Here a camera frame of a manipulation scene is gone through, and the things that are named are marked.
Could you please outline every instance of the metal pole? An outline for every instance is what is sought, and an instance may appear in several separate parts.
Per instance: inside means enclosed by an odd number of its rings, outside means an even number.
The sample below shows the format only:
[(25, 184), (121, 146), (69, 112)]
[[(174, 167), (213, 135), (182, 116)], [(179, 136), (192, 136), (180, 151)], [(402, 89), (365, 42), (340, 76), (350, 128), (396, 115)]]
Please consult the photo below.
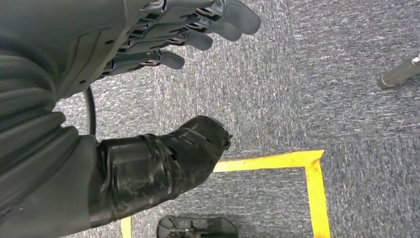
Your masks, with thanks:
[(378, 86), (382, 89), (391, 88), (418, 73), (420, 73), (420, 55), (402, 62), (383, 74), (382, 78), (378, 80)]

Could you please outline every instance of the gray carpet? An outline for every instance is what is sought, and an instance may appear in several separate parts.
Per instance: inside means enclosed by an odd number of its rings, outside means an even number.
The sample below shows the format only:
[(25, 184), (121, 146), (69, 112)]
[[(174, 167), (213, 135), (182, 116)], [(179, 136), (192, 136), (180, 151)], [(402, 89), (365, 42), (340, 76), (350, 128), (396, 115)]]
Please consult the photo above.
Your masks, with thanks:
[[(375, 81), (420, 50), (418, 0), (248, 0), (261, 30), (199, 52), (174, 49), (160, 66), (93, 85), (99, 139), (166, 133), (189, 118), (218, 118), (235, 136), (223, 159), (325, 149), (334, 237), (418, 237), (419, 78), (381, 91)], [(81, 95), (60, 102), (86, 132)], [(154, 237), (168, 214), (225, 216), (241, 237), (312, 237), (304, 172), (220, 173), (175, 201), (139, 213), (134, 238)], [(119, 238), (114, 223), (71, 236)]]

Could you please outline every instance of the black cable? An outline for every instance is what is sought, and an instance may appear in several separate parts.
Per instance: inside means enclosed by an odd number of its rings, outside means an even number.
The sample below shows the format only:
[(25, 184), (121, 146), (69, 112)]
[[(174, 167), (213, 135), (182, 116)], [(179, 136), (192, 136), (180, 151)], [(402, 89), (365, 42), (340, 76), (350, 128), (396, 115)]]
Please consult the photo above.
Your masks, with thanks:
[(91, 86), (83, 92), (86, 100), (86, 107), (88, 109), (88, 133), (91, 135), (96, 135), (96, 111), (95, 111), (95, 101), (93, 99)]

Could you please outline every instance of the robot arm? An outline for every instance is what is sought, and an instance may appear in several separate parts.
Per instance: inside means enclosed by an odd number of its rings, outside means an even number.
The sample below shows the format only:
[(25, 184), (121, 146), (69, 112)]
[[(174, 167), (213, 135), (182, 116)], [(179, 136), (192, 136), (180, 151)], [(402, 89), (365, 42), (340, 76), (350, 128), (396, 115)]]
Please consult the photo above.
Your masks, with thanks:
[(237, 0), (0, 0), (0, 237), (55, 238), (133, 215), (205, 181), (230, 135), (196, 117), (167, 135), (97, 142), (52, 112), (95, 80), (254, 34)]
[(230, 145), (203, 116), (167, 135), (98, 144), (61, 126), (41, 68), (12, 54), (0, 62), (1, 237), (61, 237), (154, 207), (203, 183)]

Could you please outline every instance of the yellow tape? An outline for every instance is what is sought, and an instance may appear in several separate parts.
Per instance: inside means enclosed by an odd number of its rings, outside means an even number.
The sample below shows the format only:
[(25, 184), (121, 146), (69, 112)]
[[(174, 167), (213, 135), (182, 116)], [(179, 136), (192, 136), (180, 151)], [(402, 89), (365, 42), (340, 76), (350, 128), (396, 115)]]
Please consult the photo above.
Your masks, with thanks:
[(305, 167), (312, 161), (321, 158), (323, 153), (323, 150), (299, 151), (253, 159), (221, 161), (217, 163), (213, 172)]
[(330, 238), (324, 182), (319, 159), (305, 166), (309, 210), (315, 238)]
[[(305, 167), (314, 238), (330, 238), (327, 206), (320, 158), (323, 150), (300, 151), (253, 159), (222, 161), (213, 172)], [(123, 238), (131, 238), (131, 217), (121, 220)]]
[(131, 217), (121, 219), (122, 238), (131, 238)]

